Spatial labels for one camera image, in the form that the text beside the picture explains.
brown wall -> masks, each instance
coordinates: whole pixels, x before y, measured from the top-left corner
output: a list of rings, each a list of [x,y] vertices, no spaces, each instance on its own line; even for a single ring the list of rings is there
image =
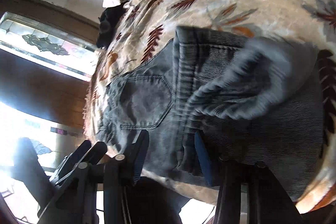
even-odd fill
[[[0,50],[0,101],[19,111],[82,128],[88,85]]]

decorative glass window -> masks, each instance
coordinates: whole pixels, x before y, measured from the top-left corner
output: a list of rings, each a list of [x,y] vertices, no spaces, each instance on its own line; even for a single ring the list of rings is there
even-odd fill
[[[85,81],[95,72],[98,58],[95,45],[8,12],[0,20],[0,48]]]

blanket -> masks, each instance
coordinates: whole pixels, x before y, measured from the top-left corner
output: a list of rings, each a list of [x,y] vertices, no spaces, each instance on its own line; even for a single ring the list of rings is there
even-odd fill
[[[300,213],[336,199],[335,125],[336,0],[132,0],[110,47],[100,55],[85,109],[85,134],[95,142],[108,95],[106,86],[150,60],[174,37],[179,25],[227,31],[246,37],[282,37],[314,42],[324,91],[324,148],[315,174],[297,202]],[[109,147],[109,154],[116,151]],[[164,180],[183,195],[215,203],[215,190]]]

